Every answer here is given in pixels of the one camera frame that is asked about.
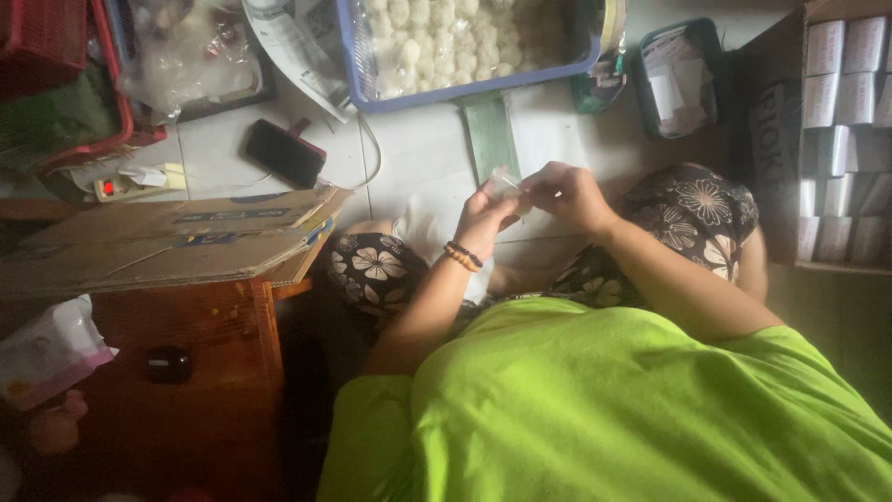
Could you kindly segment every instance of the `woman's right hand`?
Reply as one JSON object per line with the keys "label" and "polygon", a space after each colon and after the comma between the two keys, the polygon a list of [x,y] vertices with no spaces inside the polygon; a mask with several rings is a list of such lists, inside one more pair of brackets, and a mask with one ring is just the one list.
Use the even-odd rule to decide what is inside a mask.
{"label": "woman's right hand", "polygon": [[524,180],[520,188],[529,190],[536,207],[576,223],[596,240],[621,220],[587,169],[552,161]]}

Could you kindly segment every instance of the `neon green t-shirt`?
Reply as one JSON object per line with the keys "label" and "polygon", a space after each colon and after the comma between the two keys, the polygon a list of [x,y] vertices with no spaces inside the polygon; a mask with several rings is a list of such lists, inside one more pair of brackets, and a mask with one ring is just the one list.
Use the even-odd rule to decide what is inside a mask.
{"label": "neon green t-shirt", "polygon": [[786,327],[515,300],[334,409],[321,501],[892,500],[892,431]]}

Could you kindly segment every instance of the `beaded bracelet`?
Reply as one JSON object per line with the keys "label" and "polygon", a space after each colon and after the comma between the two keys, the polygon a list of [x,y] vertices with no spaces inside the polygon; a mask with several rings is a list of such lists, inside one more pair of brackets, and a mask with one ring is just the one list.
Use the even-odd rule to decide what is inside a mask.
{"label": "beaded bracelet", "polygon": [[468,255],[464,255],[459,251],[456,251],[452,246],[447,244],[443,246],[443,249],[446,250],[446,253],[455,261],[459,262],[467,268],[471,272],[479,272],[480,267],[478,267],[474,262],[471,261],[471,258]]}
{"label": "beaded bracelet", "polygon": [[481,262],[476,256],[474,256],[474,253],[471,253],[467,249],[464,249],[462,246],[459,246],[458,244],[456,244],[452,241],[447,242],[446,245],[452,247],[452,249],[455,249],[456,251],[460,252],[462,255],[465,255],[468,258],[470,258],[471,261],[474,262],[475,265],[477,265],[477,267],[483,267],[483,262]]}

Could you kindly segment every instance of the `power strip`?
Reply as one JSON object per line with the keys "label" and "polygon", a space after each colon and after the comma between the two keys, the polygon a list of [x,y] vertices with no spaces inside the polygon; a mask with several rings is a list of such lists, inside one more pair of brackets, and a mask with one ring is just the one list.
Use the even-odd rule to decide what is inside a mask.
{"label": "power strip", "polygon": [[129,176],[110,174],[93,182],[96,198],[99,202],[118,202],[140,197],[157,196],[186,189],[186,176],[183,166],[176,163],[162,163],[153,166],[167,174],[167,182],[161,187],[144,187]]}

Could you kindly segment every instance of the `stack of boxes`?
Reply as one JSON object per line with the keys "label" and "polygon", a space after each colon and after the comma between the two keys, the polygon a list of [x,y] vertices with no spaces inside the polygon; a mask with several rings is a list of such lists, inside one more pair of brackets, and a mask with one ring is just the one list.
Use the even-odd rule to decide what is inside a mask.
{"label": "stack of boxes", "polygon": [[875,265],[892,247],[888,25],[875,17],[808,30],[799,260]]}

